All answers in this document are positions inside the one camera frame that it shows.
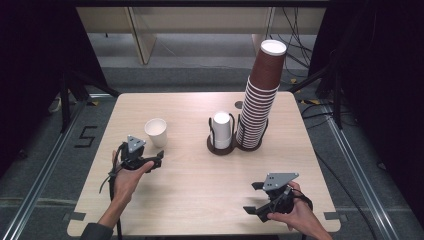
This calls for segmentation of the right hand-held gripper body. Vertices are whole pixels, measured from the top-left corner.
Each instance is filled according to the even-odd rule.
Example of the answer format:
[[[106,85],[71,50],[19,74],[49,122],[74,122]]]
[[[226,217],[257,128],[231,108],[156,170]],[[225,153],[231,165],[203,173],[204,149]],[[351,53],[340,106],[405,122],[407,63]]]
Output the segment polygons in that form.
[[[289,182],[296,179],[298,173],[268,173],[262,190],[268,195],[268,213],[288,213],[293,209],[294,193]]]

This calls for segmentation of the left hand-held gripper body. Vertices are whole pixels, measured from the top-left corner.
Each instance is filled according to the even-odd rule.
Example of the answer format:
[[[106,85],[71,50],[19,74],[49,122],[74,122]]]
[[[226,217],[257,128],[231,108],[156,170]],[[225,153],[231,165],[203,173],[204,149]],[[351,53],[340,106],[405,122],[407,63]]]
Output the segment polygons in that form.
[[[127,136],[127,141],[123,142],[117,150],[120,156],[120,166],[126,170],[137,170],[147,163],[142,157],[145,140],[132,135]]]

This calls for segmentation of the single white paper cup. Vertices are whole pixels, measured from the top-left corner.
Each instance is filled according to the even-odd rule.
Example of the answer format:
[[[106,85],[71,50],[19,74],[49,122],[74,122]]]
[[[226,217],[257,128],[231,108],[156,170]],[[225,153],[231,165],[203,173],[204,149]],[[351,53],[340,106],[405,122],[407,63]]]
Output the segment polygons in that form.
[[[161,118],[149,120],[144,126],[144,131],[155,147],[162,148],[167,144],[167,123],[165,120]]]

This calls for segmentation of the dark wooden cup holder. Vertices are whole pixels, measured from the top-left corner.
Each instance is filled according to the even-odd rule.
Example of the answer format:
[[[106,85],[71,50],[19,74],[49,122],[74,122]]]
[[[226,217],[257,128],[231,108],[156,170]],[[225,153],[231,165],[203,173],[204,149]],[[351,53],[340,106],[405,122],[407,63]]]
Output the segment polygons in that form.
[[[231,119],[230,126],[231,126],[231,133],[232,133],[231,143],[229,147],[226,149],[217,149],[213,145],[213,136],[214,136],[214,132],[212,128],[213,117],[210,117],[208,119],[209,135],[206,141],[208,150],[215,155],[223,156],[223,155],[230,154],[235,148],[238,148],[246,152],[253,152],[259,149],[262,145],[262,140],[268,128],[269,121],[265,122],[265,126],[262,128],[262,135],[259,137],[258,141],[252,142],[247,138],[247,131],[243,129],[244,125],[242,121],[236,120],[231,113],[228,113],[228,114],[230,115],[230,119]]]

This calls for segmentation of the white paper cups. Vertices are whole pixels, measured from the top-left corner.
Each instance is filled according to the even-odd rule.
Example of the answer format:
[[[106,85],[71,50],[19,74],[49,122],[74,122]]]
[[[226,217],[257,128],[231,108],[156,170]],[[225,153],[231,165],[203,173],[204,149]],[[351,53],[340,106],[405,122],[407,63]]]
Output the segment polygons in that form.
[[[213,116],[213,145],[217,149],[226,149],[229,147],[232,138],[230,123],[230,115],[227,112],[220,111]]]

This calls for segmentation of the stack of brown paper cups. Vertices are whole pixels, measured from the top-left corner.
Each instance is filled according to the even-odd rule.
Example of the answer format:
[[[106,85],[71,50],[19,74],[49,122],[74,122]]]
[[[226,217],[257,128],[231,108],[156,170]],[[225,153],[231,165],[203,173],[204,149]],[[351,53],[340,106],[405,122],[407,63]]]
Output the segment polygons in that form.
[[[268,39],[260,44],[239,116],[236,140],[242,148],[260,145],[280,86],[286,50],[286,45],[277,40]]]

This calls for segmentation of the person's left hand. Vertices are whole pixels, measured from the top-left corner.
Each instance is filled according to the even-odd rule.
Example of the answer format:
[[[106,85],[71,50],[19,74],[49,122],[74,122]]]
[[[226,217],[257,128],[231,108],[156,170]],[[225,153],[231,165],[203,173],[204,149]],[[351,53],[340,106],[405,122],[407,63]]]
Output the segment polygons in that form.
[[[136,190],[142,175],[148,172],[153,166],[154,163],[149,161],[139,169],[127,170],[117,163],[112,203],[127,205],[131,201],[132,194]]]

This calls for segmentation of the person's right hand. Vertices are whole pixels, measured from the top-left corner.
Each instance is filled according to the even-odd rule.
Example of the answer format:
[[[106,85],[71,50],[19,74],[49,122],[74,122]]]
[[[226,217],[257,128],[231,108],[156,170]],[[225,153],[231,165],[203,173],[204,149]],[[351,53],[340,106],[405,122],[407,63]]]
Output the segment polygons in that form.
[[[289,230],[297,230],[300,233],[302,229],[309,225],[321,225],[313,211],[308,204],[301,199],[294,200],[293,210],[288,214],[283,213],[269,213],[270,220],[283,222],[287,225]]]

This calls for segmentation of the black metal stand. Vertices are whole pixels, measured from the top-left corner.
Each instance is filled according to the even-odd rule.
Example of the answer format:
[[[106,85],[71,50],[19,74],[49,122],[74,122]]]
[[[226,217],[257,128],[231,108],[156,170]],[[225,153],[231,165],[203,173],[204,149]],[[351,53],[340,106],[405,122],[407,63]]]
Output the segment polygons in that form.
[[[64,132],[71,123],[69,94],[72,94],[79,102],[87,102],[90,99],[90,94],[86,89],[86,85],[94,86],[112,97],[118,97],[120,95],[120,92],[109,87],[106,83],[100,83],[80,71],[72,70],[65,72],[60,79],[62,132]]]
[[[338,74],[338,67],[335,64],[328,64],[323,69],[317,71],[316,73],[308,76],[304,81],[295,84],[288,89],[289,92],[295,93],[302,88],[312,84],[313,82],[319,80],[317,89],[315,90],[315,95],[319,99],[324,99],[329,95],[332,95],[333,102],[333,119],[335,120],[336,125],[339,129],[342,128],[341,123],[341,79]]]

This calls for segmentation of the dark curtain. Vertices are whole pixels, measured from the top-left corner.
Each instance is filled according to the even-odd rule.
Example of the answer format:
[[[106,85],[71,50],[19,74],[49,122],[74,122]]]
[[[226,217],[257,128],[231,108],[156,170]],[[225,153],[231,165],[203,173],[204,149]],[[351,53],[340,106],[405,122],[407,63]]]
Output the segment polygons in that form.
[[[330,0],[310,73],[352,20],[359,32],[339,68],[342,89],[377,155],[424,227],[424,0]]]
[[[75,6],[62,0],[0,0],[0,176],[60,91],[63,76],[106,84]]]

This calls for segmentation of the beige wooden desk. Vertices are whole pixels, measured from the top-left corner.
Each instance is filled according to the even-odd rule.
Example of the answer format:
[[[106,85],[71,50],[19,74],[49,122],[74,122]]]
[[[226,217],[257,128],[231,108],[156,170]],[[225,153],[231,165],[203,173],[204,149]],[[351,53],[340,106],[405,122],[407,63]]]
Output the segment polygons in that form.
[[[79,7],[88,33],[129,33],[149,62],[158,33],[249,34],[255,48],[271,34],[316,35],[324,10],[301,7]]]

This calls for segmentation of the metal floor rail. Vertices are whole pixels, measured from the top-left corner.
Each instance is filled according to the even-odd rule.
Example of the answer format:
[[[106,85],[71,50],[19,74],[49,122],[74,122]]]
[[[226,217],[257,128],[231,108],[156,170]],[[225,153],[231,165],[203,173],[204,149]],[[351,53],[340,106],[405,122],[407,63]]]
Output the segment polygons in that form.
[[[41,192],[44,190],[57,162],[61,156],[65,144],[69,139],[69,136],[74,128],[76,121],[78,120],[81,112],[86,106],[86,101],[79,101],[76,103],[74,110],[71,114],[68,125],[64,130],[59,134],[53,149],[49,153],[47,159],[45,160],[42,168],[40,169],[37,177],[33,181],[31,188],[27,195],[20,202],[19,208],[11,220],[7,231],[0,237],[0,240],[18,240],[23,229],[28,222],[30,215],[35,208],[37,200],[41,195]]]
[[[328,125],[341,149],[344,158],[349,166],[355,181],[361,191],[361,194],[370,210],[376,225],[382,234],[384,240],[399,240],[398,234],[392,224],[392,221],[384,209],[380,199],[374,191],[370,180],[366,176],[360,165],[356,154],[354,153],[343,130],[338,127],[336,118],[330,112],[329,107],[323,107],[322,112],[327,114]]]

